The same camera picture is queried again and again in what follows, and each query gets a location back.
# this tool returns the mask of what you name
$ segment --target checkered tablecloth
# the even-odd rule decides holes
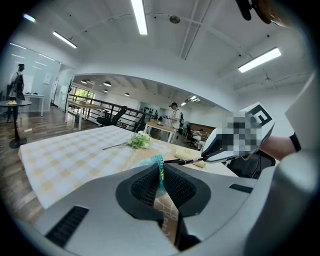
[[[19,156],[43,208],[88,181],[128,170],[143,159],[162,155],[169,160],[174,159],[177,148],[192,150],[157,139],[151,139],[150,149],[117,146],[102,150],[126,142],[132,135],[131,131],[107,126],[22,145]],[[201,170],[193,164],[189,167]]]

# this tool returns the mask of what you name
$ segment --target flower bouquet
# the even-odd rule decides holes
[[[130,139],[128,139],[126,142],[109,146],[104,148],[103,150],[110,149],[117,146],[130,146],[135,149],[148,149],[149,148],[149,141],[151,139],[151,136],[149,134],[144,133],[142,130],[138,131],[138,133],[134,133]]]

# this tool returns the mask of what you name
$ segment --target table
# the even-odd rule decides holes
[[[30,98],[41,99],[41,116],[43,116],[45,96],[42,94],[26,94],[26,93],[24,93],[23,95],[24,95],[24,98],[28,101],[30,101]]]
[[[174,128],[168,126],[168,125],[159,125],[156,122],[150,121],[145,123],[144,133],[147,133],[148,127],[156,128],[161,131],[165,131],[169,133],[168,143],[170,143],[171,137],[173,133],[176,131]]]
[[[80,118],[79,118],[79,125],[78,125],[79,131],[81,131],[81,121],[82,121],[82,117],[83,117],[83,109],[85,109],[84,120],[87,119],[88,109],[100,110],[100,117],[102,117],[102,113],[103,113],[103,109],[104,109],[102,106],[98,106],[98,105],[94,105],[94,104],[81,104],[81,103],[76,102],[74,100],[68,100],[66,102],[66,107],[65,107],[65,109],[66,109],[65,120],[64,120],[65,122],[67,122],[67,120],[68,120],[69,105],[73,105],[73,106],[80,108]]]
[[[111,125],[32,142],[21,146],[18,154],[44,209],[93,179],[129,170],[152,156],[162,155],[164,160],[172,160],[177,150],[201,154],[153,138],[149,143],[150,149],[118,146],[102,150],[125,142],[133,134],[132,131]],[[193,164],[186,166],[199,172],[236,177],[222,163],[206,164],[205,168]],[[174,243],[179,214],[177,208],[168,194],[156,198],[153,207],[166,213],[167,227],[162,227],[162,230],[165,234],[170,233],[168,238]]]
[[[18,107],[28,106],[31,105],[32,102],[28,100],[16,100],[16,104],[14,105],[8,105],[8,102],[11,102],[12,100],[4,100],[0,101],[0,107],[12,107],[13,109],[13,123],[14,123],[14,139],[10,141],[9,146],[12,149],[17,149],[21,145],[27,143],[27,138],[20,139],[19,133],[17,130],[17,115],[18,115]]]

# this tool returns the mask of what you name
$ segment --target round table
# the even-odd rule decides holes
[[[9,102],[12,102],[13,100],[4,100],[0,101],[0,107],[12,107],[13,109],[13,123],[14,123],[14,139],[10,141],[9,146],[12,149],[17,149],[21,145],[24,145],[27,143],[27,138],[20,139],[18,130],[17,130],[17,115],[18,115],[18,107],[28,106],[31,105],[32,102],[28,100],[16,100],[16,104],[14,105],[8,105]]]

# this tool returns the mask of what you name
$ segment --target window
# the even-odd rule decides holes
[[[91,91],[88,91],[88,90],[84,90],[84,89],[81,89],[81,88],[77,88],[77,87],[74,87],[74,86],[71,87],[70,94],[79,96],[79,97],[73,96],[73,100],[76,101],[76,102],[79,102],[79,101],[90,102],[90,99],[93,99],[94,96],[95,96],[94,92],[91,92]]]

